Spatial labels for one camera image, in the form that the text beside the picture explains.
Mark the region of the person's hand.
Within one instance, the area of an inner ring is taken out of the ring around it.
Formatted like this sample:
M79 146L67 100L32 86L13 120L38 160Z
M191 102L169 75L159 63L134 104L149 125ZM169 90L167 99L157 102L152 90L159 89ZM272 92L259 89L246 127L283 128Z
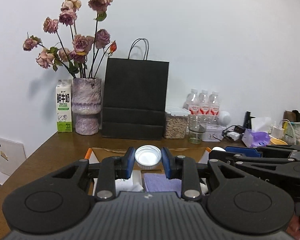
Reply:
M300 240L300 217L299 216L294 215L292 217L288 225L288 228L286 230L286 233L288 233L294 239Z

